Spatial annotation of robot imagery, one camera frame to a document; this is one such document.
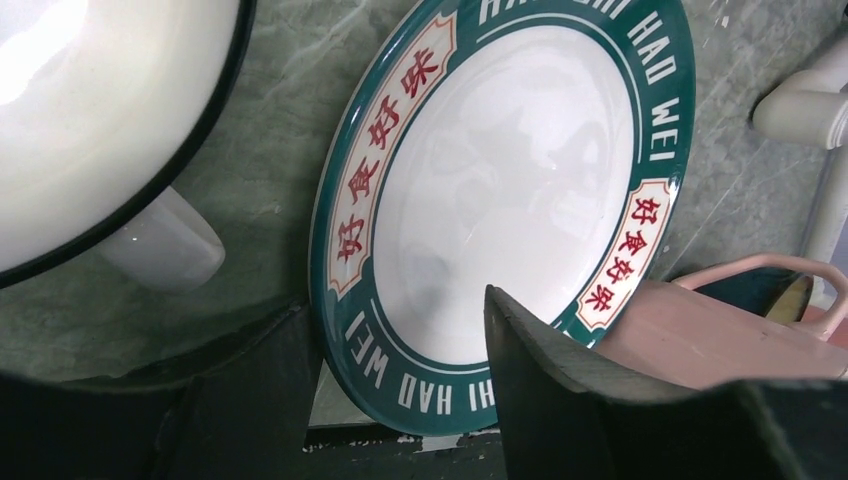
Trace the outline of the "pink mug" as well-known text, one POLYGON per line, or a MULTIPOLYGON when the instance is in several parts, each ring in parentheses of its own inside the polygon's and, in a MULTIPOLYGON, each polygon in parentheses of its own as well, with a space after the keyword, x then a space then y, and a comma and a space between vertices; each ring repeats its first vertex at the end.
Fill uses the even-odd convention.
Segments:
POLYGON ((759 267, 822 278, 837 293, 828 309, 847 314, 847 278, 836 267, 755 254, 672 282, 643 281, 595 351, 637 372, 696 389, 742 378, 844 379, 847 352, 830 344, 831 336, 801 322, 778 324, 695 291, 759 267))
POLYGON ((832 336, 846 319, 847 314, 835 307, 825 309, 815 305, 808 305, 801 316, 800 322, 816 330, 820 330, 822 335, 827 334, 832 336))

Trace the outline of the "pink mug left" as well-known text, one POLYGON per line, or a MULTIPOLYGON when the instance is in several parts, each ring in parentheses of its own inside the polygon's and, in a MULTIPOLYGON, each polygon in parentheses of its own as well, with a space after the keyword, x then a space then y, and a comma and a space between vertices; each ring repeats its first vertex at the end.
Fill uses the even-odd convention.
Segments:
POLYGON ((595 351, 637 372, 696 389, 742 378, 844 379, 847 352, 830 344, 831 336, 801 322, 778 324, 695 291, 759 267, 822 278, 837 293, 828 309, 847 314, 847 278, 836 267, 755 254, 672 282, 643 281, 595 351))

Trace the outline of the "green rimmed white plate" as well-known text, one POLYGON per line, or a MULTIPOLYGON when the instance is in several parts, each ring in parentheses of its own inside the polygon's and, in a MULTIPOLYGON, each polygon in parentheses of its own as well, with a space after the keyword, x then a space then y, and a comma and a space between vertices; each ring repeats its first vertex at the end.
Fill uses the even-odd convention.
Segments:
POLYGON ((597 344, 665 235, 695 59, 679 1, 420 1, 357 85, 313 211, 326 361, 377 423, 497 420, 488 286, 597 344))

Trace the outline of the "pink mug right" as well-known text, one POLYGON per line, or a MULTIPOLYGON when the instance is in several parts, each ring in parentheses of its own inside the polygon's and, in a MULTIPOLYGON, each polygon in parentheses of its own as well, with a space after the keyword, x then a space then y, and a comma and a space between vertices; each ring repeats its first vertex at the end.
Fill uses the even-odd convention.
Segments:
POLYGON ((832 336, 846 319, 847 314, 835 307, 825 309, 815 305, 808 305, 801 316, 800 322, 816 330, 820 330, 822 335, 827 334, 832 336))

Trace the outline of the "white pvc pipe frame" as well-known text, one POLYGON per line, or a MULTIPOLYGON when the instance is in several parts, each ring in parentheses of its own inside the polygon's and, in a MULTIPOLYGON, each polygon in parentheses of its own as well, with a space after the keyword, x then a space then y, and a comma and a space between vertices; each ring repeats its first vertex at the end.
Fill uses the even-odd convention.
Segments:
POLYGON ((763 136, 824 150, 828 157, 806 222, 802 256, 847 272, 847 21, 799 71, 756 105, 763 136))

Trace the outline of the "dark bowl cream inside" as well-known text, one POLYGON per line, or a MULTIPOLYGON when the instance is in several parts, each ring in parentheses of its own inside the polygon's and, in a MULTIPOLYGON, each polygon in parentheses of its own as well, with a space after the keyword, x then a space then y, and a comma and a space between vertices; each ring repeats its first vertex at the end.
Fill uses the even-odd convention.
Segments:
POLYGON ((799 322, 812 294, 812 276, 766 267, 708 283, 695 291, 780 324, 799 322))

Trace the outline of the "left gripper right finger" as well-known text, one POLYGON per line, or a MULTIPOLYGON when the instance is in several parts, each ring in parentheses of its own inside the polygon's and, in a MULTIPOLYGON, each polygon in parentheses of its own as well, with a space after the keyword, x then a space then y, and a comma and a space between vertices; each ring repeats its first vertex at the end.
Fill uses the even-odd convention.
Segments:
POLYGON ((843 479, 847 385, 744 379, 703 391, 617 364, 485 290, 511 479, 843 479))

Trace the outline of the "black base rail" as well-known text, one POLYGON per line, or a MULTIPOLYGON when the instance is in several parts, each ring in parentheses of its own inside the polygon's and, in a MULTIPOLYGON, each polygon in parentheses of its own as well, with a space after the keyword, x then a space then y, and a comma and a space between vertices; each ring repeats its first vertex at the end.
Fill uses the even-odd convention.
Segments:
POLYGON ((377 424, 311 428, 295 479, 505 479, 501 434, 404 434, 377 424))

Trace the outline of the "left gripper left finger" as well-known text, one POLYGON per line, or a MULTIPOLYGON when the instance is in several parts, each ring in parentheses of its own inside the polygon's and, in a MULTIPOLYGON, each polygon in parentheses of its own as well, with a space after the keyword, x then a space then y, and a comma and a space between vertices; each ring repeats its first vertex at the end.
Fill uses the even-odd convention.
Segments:
POLYGON ((300 451, 321 370, 309 308, 119 378, 1 377, 5 479, 272 479, 300 451))

